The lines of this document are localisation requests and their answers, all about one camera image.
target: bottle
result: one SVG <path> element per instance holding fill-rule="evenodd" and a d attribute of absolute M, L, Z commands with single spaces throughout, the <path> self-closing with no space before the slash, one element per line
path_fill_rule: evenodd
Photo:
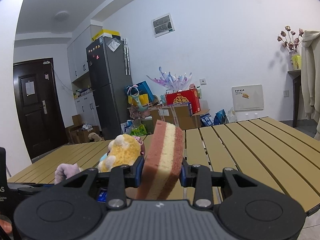
<path fill-rule="evenodd" d="M 198 98 L 201 99 L 202 95 L 201 95 L 201 88 L 200 86 L 197 86 L 197 91 L 198 91 Z"/>

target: white wall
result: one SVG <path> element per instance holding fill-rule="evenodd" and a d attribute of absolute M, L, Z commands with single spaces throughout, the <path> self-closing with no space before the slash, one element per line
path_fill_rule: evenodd
<path fill-rule="evenodd" d="M 31 164 L 18 120 L 13 91 L 13 44 L 23 0 L 0 0 L 0 147 L 11 175 Z"/>
<path fill-rule="evenodd" d="M 14 48 L 13 61 L 20 62 L 39 58 L 53 58 L 53 67 L 55 70 L 55 80 L 58 93 L 58 99 L 61 114 L 65 127 L 73 125 L 72 116 L 77 114 L 75 100 L 71 87 L 69 74 L 67 45 L 66 44 L 47 44 L 33 45 Z"/>
<path fill-rule="evenodd" d="M 232 103 L 231 87 L 262 84 L 265 109 L 258 117 L 292 120 L 292 79 L 287 74 L 287 51 L 277 36 L 285 25 L 296 32 L 320 29 L 319 0 L 134 0 L 103 22 L 127 38 L 133 82 L 163 71 L 193 73 L 211 114 Z M 175 31 L 153 37 L 152 19 L 171 13 Z M 152 92 L 165 89 L 148 81 Z M 289 90 L 290 97 L 283 97 Z M 245 119 L 245 113 L 237 113 Z"/>

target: white cabinet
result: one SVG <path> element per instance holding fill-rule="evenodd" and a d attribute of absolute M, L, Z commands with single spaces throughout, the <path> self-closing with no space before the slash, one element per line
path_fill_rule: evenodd
<path fill-rule="evenodd" d="M 93 99 L 93 93 L 81 96 L 75 99 L 75 102 L 77 112 L 81 115 L 82 122 L 91 125 L 98 125 L 101 130 L 98 113 Z"/>
<path fill-rule="evenodd" d="M 91 44 L 90 27 L 88 27 L 83 33 L 81 33 L 80 36 L 76 38 L 72 44 L 77 77 L 81 77 L 84 73 L 89 71 L 86 48 Z"/>
<path fill-rule="evenodd" d="M 76 71 L 74 51 L 73 51 L 73 43 L 67 48 L 67 54 L 68 54 L 70 79 L 71 79 L 71 82 L 73 82 L 78 78 L 77 71 Z"/>

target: cream sponge stripe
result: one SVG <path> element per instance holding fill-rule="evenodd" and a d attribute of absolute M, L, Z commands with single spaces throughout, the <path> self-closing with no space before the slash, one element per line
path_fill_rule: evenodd
<path fill-rule="evenodd" d="M 173 124 L 167 123 L 158 170 L 146 199 L 157 199 L 170 177 L 173 164 L 175 133 L 176 127 Z"/>

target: table leg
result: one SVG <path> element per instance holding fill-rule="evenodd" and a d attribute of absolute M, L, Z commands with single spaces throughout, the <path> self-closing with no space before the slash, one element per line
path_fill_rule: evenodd
<path fill-rule="evenodd" d="M 295 79 L 293 79 L 292 84 L 293 84 L 293 121 L 292 121 L 292 127 L 297 127 L 301 76 L 298 76 Z"/>

